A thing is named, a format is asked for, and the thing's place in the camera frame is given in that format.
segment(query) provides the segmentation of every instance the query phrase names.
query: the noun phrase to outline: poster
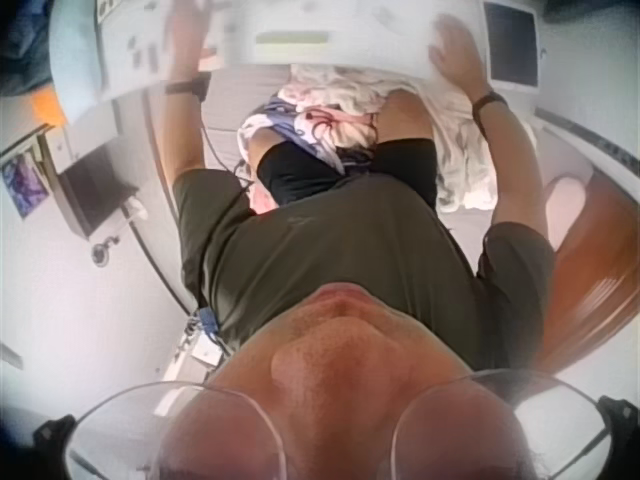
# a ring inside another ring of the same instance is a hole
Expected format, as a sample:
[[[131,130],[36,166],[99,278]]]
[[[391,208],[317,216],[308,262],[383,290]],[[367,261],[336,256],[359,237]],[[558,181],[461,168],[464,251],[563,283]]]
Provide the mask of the poster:
[[[0,168],[2,181],[22,218],[26,218],[49,197],[31,150],[16,154],[4,161]]]

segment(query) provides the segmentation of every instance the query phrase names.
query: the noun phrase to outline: olive green t-shirt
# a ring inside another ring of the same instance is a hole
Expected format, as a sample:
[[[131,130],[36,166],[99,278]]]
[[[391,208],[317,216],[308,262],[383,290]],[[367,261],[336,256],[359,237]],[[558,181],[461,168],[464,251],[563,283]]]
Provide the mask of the olive green t-shirt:
[[[174,194],[184,282],[232,349],[332,282],[417,319],[476,370],[525,367],[541,342],[554,253],[524,225],[491,227],[475,276],[434,211],[388,176],[265,215],[227,172],[185,173]]]

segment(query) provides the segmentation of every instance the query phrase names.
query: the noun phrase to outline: hand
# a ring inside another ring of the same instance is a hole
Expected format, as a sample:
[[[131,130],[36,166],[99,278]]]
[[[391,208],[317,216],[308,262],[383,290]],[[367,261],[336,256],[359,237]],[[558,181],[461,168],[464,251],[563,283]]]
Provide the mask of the hand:
[[[212,12],[212,0],[204,0],[202,8],[195,0],[174,0],[165,31],[165,41],[171,37],[175,54],[171,80],[192,80],[198,74]]]
[[[484,64],[469,29],[455,17],[441,16],[436,28],[442,35],[444,48],[431,45],[429,58],[440,73],[476,102],[491,87],[487,83]]]

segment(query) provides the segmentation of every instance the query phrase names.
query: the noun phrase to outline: picture frame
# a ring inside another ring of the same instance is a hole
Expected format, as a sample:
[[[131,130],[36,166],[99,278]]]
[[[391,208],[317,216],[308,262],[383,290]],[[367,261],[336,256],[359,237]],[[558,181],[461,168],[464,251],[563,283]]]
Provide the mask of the picture frame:
[[[38,135],[28,137],[0,158],[2,186],[22,219],[51,196],[42,162]]]

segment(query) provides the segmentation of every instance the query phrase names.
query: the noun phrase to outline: black wristband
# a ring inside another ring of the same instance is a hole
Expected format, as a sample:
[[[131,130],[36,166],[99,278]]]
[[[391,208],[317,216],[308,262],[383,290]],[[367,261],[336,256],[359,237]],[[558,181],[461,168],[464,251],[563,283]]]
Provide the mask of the black wristband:
[[[476,125],[478,125],[478,128],[480,129],[480,132],[482,133],[482,136],[484,138],[487,138],[487,132],[485,131],[484,126],[482,125],[482,121],[480,120],[480,111],[490,103],[494,102],[504,103],[507,107],[509,106],[504,97],[494,91],[489,92],[487,95],[473,104],[473,120],[476,122]]]
[[[190,93],[198,97],[200,103],[204,103],[207,99],[207,92],[209,91],[209,81],[211,80],[211,74],[201,74],[188,82],[172,83],[165,87],[165,93],[167,95]]]

